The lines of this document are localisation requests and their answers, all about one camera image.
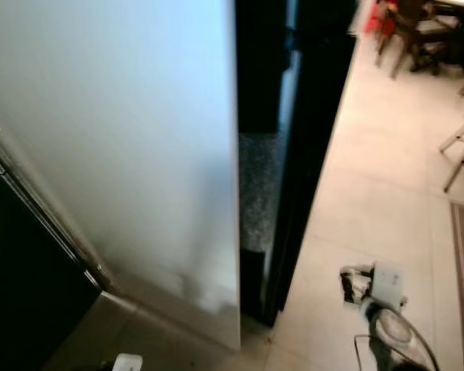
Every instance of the black refrigerator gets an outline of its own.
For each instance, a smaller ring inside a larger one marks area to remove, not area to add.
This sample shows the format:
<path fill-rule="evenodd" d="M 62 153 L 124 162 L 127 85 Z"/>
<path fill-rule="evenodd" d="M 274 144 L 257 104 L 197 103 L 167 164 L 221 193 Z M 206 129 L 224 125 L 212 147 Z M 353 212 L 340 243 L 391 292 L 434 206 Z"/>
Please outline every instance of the black refrigerator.
<path fill-rule="evenodd" d="M 236 0 L 241 310 L 284 309 L 349 70 L 355 0 Z"/>

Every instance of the tile floor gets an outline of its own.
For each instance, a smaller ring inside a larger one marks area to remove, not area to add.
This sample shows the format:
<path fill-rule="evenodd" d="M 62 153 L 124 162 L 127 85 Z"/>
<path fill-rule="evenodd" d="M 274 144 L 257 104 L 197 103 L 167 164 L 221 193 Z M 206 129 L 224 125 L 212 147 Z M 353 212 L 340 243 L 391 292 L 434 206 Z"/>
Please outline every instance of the tile floor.
<path fill-rule="evenodd" d="M 147 370 L 356 370 L 352 336 L 366 329 L 342 303 L 338 271 L 377 259 L 405 269 L 405 315 L 442 370 L 461 370 L 449 200 L 464 203 L 464 171 L 444 194 L 461 145 L 446 155 L 436 148 L 464 123 L 464 79 L 454 69 L 438 78 L 403 69 L 393 81 L 397 46 L 378 69 L 371 37 L 357 45 L 291 293 L 273 329 L 243 318 L 242 350 L 233 354 L 105 295 L 45 371 L 118 352 L 142 354 Z"/>

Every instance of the red object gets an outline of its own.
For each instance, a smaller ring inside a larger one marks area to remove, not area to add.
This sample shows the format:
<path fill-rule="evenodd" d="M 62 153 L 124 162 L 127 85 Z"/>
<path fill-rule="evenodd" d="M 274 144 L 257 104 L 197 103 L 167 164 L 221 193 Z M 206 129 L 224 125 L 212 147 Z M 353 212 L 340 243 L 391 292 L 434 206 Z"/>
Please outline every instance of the red object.
<path fill-rule="evenodd" d="M 376 28 L 381 27 L 382 19 L 378 15 L 378 6 L 379 5 L 377 2 L 373 4 L 373 8 L 371 9 L 371 13 L 370 13 L 370 18 L 367 20 L 366 26 L 364 27 L 364 33 L 369 33 L 375 30 Z M 394 21 L 392 19 L 387 19 L 387 21 L 384 24 L 384 27 L 381 30 L 382 33 L 386 36 L 389 36 L 393 32 L 393 30 L 394 30 Z"/>

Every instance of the metal stool leg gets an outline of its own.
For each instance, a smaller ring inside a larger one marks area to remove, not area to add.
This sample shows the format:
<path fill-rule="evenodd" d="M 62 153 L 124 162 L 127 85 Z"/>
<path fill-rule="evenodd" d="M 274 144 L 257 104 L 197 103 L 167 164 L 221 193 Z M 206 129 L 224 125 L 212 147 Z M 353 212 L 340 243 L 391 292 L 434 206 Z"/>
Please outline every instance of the metal stool leg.
<path fill-rule="evenodd" d="M 450 144 L 446 145 L 443 149 L 441 149 L 441 151 L 445 150 L 448 146 L 450 146 Z M 445 187 L 443 187 L 443 192 L 447 193 L 450 189 L 450 186 L 452 185 L 452 183 L 454 182 L 455 180 L 455 177 L 459 174 L 461 168 L 464 166 L 464 152 L 462 153 L 462 156 L 461 158 L 459 159 L 459 161 L 457 162 L 457 164 L 455 164 L 455 167 L 454 169 L 452 170 L 452 174 L 450 174 L 449 176 L 449 180 L 447 180 L 447 183 L 445 184 Z"/>
<path fill-rule="evenodd" d="M 461 137 L 464 135 L 464 125 L 452 134 L 450 137 L 447 138 L 446 141 L 440 146 L 440 152 L 444 152 L 448 147 L 454 144 L 455 141 L 460 141 Z"/>

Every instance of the white wall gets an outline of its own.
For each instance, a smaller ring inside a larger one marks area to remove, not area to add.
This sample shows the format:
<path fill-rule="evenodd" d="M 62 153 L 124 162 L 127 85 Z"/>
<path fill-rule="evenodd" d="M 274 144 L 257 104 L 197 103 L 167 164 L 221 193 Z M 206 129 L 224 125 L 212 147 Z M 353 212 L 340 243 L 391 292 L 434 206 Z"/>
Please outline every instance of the white wall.
<path fill-rule="evenodd" d="M 0 0 L 0 141 L 134 298 L 237 346 L 231 0 Z"/>

